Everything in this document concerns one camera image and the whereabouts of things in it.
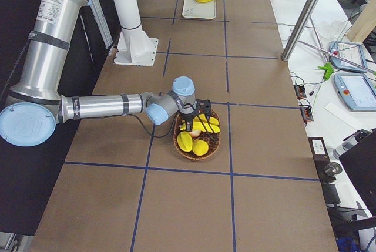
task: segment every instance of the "white table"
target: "white table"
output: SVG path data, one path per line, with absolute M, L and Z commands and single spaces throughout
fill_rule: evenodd
M 306 0 L 271 0 L 277 23 L 294 25 L 305 4 L 305 1 Z M 351 24 L 337 0 L 319 0 L 311 17 L 326 50 L 329 48 L 331 41 L 348 41 L 346 37 L 342 38 L 342 35 L 347 32 Z M 278 25 L 284 46 L 286 45 L 287 39 L 294 28 L 293 26 L 287 25 Z M 315 46 L 319 46 L 312 28 L 305 28 L 300 40 Z M 371 59 L 367 51 L 365 51 L 365 54 L 367 59 Z M 296 75 L 299 77 L 302 77 L 305 83 L 321 82 L 324 71 L 318 69 L 317 67 L 324 66 L 324 64 L 325 60 L 322 53 L 304 46 L 301 43 L 297 44 L 288 61 L 290 71 L 296 73 Z M 376 69 L 376 65 L 371 63 L 368 63 L 368 67 L 373 70 Z M 373 79 L 375 78 L 370 73 L 368 73 L 367 76 Z M 315 85 L 306 85 L 305 87 L 307 100 L 309 100 L 311 104 L 314 103 L 314 121 L 307 124 L 307 136 L 323 137 L 330 154 L 330 159 L 340 163 L 332 156 L 332 150 L 342 143 L 343 138 L 354 133 L 357 129 L 375 128 L 376 113 L 352 112 L 347 109 L 333 84 L 333 77 L 321 85 L 320 90 L 318 93 L 316 93 L 316 96 L 315 94 L 312 96 L 308 95 L 310 91 L 315 88 Z M 342 119 L 327 111 L 325 107 L 329 103 L 339 109 L 340 112 L 344 112 L 345 114 L 353 117 L 356 124 L 350 126 Z M 354 186 L 351 184 L 346 173 L 342 172 L 341 174 L 337 175 L 336 178 L 337 181 L 334 184 L 341 200 L 340 206 L 358 208 L 357 202 L 359 202 L 360 205 L 365 208 L 365 204 L 361 200 Z

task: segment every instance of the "brown cardboard surface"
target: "brown cardboard surface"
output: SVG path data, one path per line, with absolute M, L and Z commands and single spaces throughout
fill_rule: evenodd
M 145 114 L 139 115 L 151 131 Z M 66 161 L 144 166 L 150 136 L 133 117 L 83 119 L 69 149 Z
M 167 52 L 169 41 L 176 28 L 170 19 L 141 18 L 141 25 L 150 38 L 157 38 L 158 52 Z
M 280 58 L 283 52 L 278 26 L 272 23 L 229 22 L 227 55 Z
M 196 97 L 214 102 L 227 102 L 225 57 L 197 55 L 169 55 L 164 82 L 171 88 L 179 76 L 188 76 L 194 82 Z
M 176 0 L 137 0 L 141 17 L 173 18 Z
M 129 251 L 143 174 L 64 165 L 29 251 Z
M 31 251 L 337 251 L 269 0 L 218 0 L 213 21 L 183 19 L 183 1 L 139 0 L 155 64 L 108 58 L 94 94 L 189 76 L 219 149 L 191 162 L 133 117 L 82 120 Z
M 116 65 L 113 57 L 108 57 L 95 85 L 95 95 L 159 93 L 163 86 L 162 77 L 166 55 L 156 54 L 153 66 Z
M 167 168 L 167 169 L 185 169 L 193 171 L 209 172 L 230 172 L 230 152 L 229 152 L 229 124 L 228 112 L 226 105 L 214 104 L 213 110 L 216 111 L 220 118 L 221 140 L 215 154 L 208 159 L 193 162 L 176 150 L 172 142 L 172 135 L 163 139 L 155 139 L 150 152 L 150 167 Z M 170 122 L 158 127 L 159 135 L 168 131 Z
M 229 177 L 147 175 L 134 252 L 232 251 Z
M 230 58 L 227 62 L 231 103 L 298 106 L 286 62 L 257 58 Z
M 296 109 L 231 106 L 235 173 L 317 179 Z
M 224 26 L 222 22 L 176 20 L 173 32 L 171 52 L 225 55 Z
M 270 0 L 224 0 L 226 4 L 226 21 L 230 23 L 266 22 L 275 23 Z
M 338 250 L 320 182 L 234 177 L 237 251 Z

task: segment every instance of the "white tray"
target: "white tray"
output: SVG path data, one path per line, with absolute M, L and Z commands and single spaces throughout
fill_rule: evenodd
M 201 4 L 196 0 L 184 0 L 182 15 L 184 18 L 214 19 L 216 17 L 217 0 Z

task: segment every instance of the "blue joint cap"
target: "blue joint cap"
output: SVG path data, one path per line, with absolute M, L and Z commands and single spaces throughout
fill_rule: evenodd
M 190 96 L 195 91 L 193 81 L 185 76 L 178 77 L 173 81 L 172 90 L 181 96 Z
M 155 103 L 150 104 L 146 108 L 146 114 L 155 125 L 160 125 L 169 119 L 167 111 Z
M 0 135 L 13 145 L 39 145 L 52 135 L 55 127 L 51 111 L 39 104 L 20 102 L 0 113 Z

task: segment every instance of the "green clip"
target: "green clip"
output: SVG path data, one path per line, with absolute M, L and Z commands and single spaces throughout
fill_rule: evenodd
M 318 68 L 322 69 L 322 70 L 325 70 L 325 74 L 324 74 L 324 79 L 325 80 L 329 80 L 331 74 L 333 74 L 333 72 L 334 72 L 334 69 L 331 66 L 330 62 L 326 63 L 324 66 L 319 66 Z

